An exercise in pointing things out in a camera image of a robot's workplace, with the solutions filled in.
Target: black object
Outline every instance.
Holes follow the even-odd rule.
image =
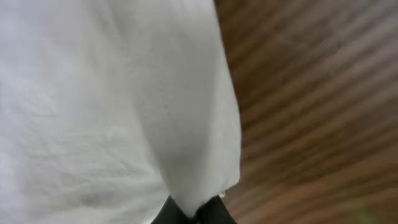
[[[188,218],[169,197],[152,224],[236,224],[219,196],[200,207],[194,218]]]

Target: wrinkled fabric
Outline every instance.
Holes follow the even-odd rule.
[[[211,0],[0,0],[0,223],[188,216],[239,179]]]

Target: wood grain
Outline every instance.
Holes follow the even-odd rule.
[[[398,223],[398,1],[216,0],[238,223]]]

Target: brown wooden surface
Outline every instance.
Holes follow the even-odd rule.
[[[398,223],[398,1],[217,0],[239,224]]]

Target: white fabric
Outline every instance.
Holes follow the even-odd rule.
[[[239,179],[211,0],[0,0],[0,223],[145,223]]]

